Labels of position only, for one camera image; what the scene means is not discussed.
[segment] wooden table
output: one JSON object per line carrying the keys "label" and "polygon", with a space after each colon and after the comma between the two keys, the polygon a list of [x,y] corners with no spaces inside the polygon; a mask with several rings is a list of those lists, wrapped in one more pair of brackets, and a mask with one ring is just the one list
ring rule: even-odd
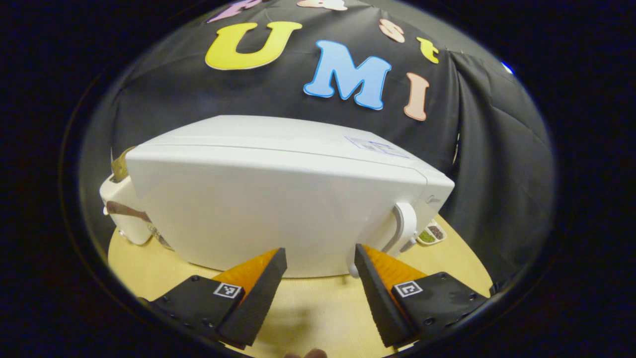
{"label": "wooden table", "polygon": [[[448,237],[435,245],[417,245],[399,259],[428,275],[446,271],[490,297],[492,281],[481,261],[444,219],[438,215],[435,221]],[[154,238],[137,246],[118,230],[108,263],[135,296],[151,301],[191,275],[211,278],[219,273],[182,260]],[[360,280],[349,275],[283,279],[256,342],[244,353],[282,358],[287,352],[302,356],[314,347],[327,351],[329,358],[385,357],[395,352],[382,345]]]}

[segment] blue letter m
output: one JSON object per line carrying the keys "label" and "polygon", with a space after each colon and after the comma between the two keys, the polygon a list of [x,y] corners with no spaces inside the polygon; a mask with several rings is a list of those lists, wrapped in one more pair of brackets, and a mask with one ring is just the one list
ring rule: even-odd
{"label": "blue letter m", "polygon": [[335,91],[330,83],[331,76],[335,75],[342,99],[348,99],[361,83],[362,89],[354,97],[356,103],[374,110],[382,109],[382,87],[391,64],[379,57],[371,56],[356,67],[345,45],[326,40],[320,40],[316,45],[321,48],[322,54],[314,79],[303,88],[306,94],[318,97],[333,96]]}

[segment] appliance handle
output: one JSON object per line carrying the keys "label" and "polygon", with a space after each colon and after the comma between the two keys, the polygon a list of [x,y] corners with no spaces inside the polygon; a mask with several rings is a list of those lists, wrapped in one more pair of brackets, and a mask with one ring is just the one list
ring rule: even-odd
{"label": "appliance handle", "polygon": [[[395,257],[416,244],[417,215],[409,203],[396,203],[392,212],[396,217],[396,233],[384,246],[382,252]],[[351,276],[359,278],[358,270],[353,262],[349,262],[348,268]]]}

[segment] yellow letter u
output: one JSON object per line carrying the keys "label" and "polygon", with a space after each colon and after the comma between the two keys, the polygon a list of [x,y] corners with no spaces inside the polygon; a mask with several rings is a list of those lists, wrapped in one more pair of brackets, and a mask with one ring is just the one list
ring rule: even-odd
{"label": "yellow letter u", "polygon": [[275,21],[267,24],[272,33],[263,48],[251,54],[239,54],[237,45],[248,30],[257,26],[254,22],[235,24],[219,29],[219,35],[205,55],[205,63],[216,69],[249,69],[264,66],[280,56],[292,31],[303,27],[297,22]]}

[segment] appliance lid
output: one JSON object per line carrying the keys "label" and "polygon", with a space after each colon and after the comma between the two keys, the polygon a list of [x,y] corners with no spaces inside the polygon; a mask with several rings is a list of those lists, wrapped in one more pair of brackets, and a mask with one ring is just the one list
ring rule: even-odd
{"label": "appliance lid", "polygon": [[166,132],[139,147],[158,145],[283,150],[437,172],[418,157],[371,132],[291,118],[220,115]]}

